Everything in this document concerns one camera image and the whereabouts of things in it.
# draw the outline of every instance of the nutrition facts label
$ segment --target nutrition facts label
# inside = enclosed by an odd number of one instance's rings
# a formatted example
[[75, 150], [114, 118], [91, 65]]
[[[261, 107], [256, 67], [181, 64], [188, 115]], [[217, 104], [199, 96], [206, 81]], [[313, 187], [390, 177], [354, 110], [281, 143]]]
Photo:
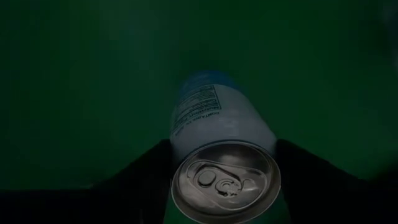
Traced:
[[177, 135], [185, 125], [190, 124], [192, 121], [214, 115], [214, 113], [207, 112], [220, 109], [221, 105], [213, 85], [196, 88], [180, 100], [174, 113], [172, 132], [177, 131], [175, 133]]

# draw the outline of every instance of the can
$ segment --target can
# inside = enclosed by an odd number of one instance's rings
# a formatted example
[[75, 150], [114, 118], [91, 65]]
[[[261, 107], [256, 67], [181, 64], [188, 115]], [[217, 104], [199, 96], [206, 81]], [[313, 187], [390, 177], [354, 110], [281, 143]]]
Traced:
[[192, 220], [246, 222], [278, 196], [276, 137], [224, 73], [198, 72], [183, 84], [170, 140], [178, 167], [172, 198]]

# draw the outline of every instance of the blue label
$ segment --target blue label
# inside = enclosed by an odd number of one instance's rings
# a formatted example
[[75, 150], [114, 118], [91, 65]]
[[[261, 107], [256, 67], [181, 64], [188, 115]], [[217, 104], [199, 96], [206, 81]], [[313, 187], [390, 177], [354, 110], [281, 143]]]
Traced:
[[224, 85], [240, 91], [229, 76], [219, 71], [204, 70], [191, 75], [180, 89], [180, 97], [204, 85]]

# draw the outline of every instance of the silver can top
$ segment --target silver can top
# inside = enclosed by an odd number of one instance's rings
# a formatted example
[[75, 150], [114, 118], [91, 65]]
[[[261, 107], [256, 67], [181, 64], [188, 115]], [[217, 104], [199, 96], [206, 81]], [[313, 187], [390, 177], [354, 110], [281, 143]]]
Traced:
[[176, 206], [200, 223], [246, 222], [265, 211], [279, 189], [273, 158], [246, 142], [221, 142], [195, 151], [172, 181]]

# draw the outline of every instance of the green background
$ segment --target green background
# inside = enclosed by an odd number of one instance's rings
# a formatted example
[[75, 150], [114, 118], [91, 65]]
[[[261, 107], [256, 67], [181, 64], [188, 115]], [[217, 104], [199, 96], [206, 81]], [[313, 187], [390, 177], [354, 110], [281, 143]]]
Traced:
[[[178, 86], [222, 70], [271, 129], [360, 178], [398, 158], [377, 0], [0, 3], [0, 189], [86, 187], [168, 138]], [[166, 222], [189, 222], [169, 206]], [[287, 219], [281, 198], [263, 217]]]

